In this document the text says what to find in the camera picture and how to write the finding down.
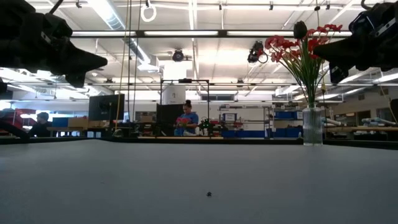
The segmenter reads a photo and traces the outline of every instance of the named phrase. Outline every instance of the woman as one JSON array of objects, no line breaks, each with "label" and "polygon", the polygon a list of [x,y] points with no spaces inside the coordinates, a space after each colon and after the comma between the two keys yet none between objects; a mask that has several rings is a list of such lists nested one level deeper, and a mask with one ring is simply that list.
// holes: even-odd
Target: woman
[{"label": "woman", "polygon": [[184,132],[189,134],[196,134],[195,128],[198,126],[199,117],[195,112],[192,112],[191,101],[187,100],[183,106],[184,114],[179,117],[177,123],[176,135],[183,135]]}]

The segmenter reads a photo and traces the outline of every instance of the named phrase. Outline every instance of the man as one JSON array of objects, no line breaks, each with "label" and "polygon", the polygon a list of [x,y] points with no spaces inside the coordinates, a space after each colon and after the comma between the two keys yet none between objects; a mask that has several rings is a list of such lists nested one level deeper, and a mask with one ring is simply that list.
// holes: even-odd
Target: man
[{"label": "man", "polygon": [[51,127],[52,123],[48,122],[49,114],[46,112],[41,112],[37,115],[37,122],[33,125],[32,129],[29,131],[31,137],[50,137],[51,132],[47,130],[47,127]]}]

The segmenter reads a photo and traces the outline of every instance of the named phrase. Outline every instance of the glass vase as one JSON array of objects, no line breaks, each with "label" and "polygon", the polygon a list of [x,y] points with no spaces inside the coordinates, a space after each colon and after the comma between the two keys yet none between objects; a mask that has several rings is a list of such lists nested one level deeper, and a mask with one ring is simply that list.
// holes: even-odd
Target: glass vase
[{"label": "glass vase", "polygon": [[322,111],[315,106],[303,110],[304,146],[322,145]]}]

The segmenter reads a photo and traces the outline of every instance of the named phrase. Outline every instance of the support column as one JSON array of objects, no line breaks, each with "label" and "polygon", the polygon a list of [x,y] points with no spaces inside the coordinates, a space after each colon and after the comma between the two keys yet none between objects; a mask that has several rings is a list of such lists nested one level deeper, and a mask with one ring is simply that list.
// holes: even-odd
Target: support column
[{"label": "support column", "polygon": [[[164,66],[163,79],[178,80],[186,77],[187,69],[184,64],[174,62]],[[165,105],[185,103],[185,86],[165,83],[162,97]]]}]

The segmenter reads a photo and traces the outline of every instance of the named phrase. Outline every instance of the blue shirt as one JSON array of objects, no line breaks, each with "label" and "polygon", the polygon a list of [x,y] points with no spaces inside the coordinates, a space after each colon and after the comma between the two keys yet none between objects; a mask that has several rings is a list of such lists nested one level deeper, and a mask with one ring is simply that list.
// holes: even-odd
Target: blue shirt
[{"label": "blue shirt", "polygon": [[[195,112],[191,112],[189,114],[183,114],[180,116],[180,118],[189,119],[188,124],[198,124],[199,122],[199,117]],[[180,133],[180,135],[182,135],[184,132],[184,128],[177,128],[177,130]],[[185,128],[185,131],[195,134],[195,128]]]}]

